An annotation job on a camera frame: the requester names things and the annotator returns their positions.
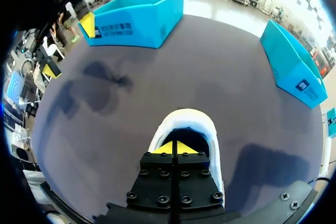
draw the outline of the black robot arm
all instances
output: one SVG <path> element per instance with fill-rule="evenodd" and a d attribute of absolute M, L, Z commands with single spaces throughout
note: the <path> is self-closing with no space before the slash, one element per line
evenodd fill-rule
<path fill-rule="evenodd" d="M 46 182 L 41 188 L 71 223 L 91 223 L 58 198 Z M 138 177 L 126 195 L 127 207 L 107 203 L 107 213 L 92 218 L 95 224 L 294 224 L 316 195 L 310 185 L 297 181 L 248 216 L 226 212 L 224 195 L 209 171 L 208 157 L 202 152 L 176 154 L 173 145 L 173 154 L 143 154 Z"/>

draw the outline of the cable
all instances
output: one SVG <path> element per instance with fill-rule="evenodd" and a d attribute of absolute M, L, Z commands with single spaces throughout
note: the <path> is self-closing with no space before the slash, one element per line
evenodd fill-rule
<path fill-rule="evenodd" d="M 318 181 L 318 180 L 324 180 L 324 181 L 327 181 L 328 183 L 330 182 L 330 178 L 319 177 L 319 178 L 316 178 L 316 179 L 313 179 L 313 180 L 309 181 L 308 184 L 313 183 L 313 182 Z"/>

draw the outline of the round table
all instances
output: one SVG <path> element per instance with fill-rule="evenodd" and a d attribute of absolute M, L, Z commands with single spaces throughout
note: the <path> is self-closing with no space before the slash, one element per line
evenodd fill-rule
<path fill-rule="evenodd" d="M 241 29 L 185 15 L 160 49 L 82 40 L 60 69 L 33 148 L 51 189 L 87 218 L 105 214 L 108 201 L 126 206 L 143 152 L 178 108 L 215 123 L 226 210 L 248 214 L 319 173 L 320 108 L 277 88 L 259 38 Z"/>

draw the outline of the table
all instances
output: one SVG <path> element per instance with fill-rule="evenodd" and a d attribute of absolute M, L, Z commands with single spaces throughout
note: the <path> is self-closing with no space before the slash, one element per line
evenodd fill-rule
<path fill-rule="evenodd" d="M 107 201 L 126 205 L 143 152 L 177 108 L 215 123 L 226 210 L 248 214 L 319 173 L 320 108 L 277 88 L 259 38 L 241 29 L 185 15 L 160 49 L 83 40 L 60 69 L 33 148 L 51 189 L 87 218 L 106 213 Z"/>

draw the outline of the black logo on box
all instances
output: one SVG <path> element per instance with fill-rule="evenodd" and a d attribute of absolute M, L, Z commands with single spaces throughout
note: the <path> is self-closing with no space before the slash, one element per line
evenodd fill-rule
<path fill-rule="evenodd" d="M 101 38 L 99 28 L 96 26 L 94 30 L 94 38 Z"/>
<path fill-rule="evenodd" d="M 299 90 L 299 91 L 303 91 L 305 90 L 307 87 L 309 86 L 308 81 L 306 81 L 305 79 L 303 79 L 299 84 L 297 84 L 295 87 Z"/>

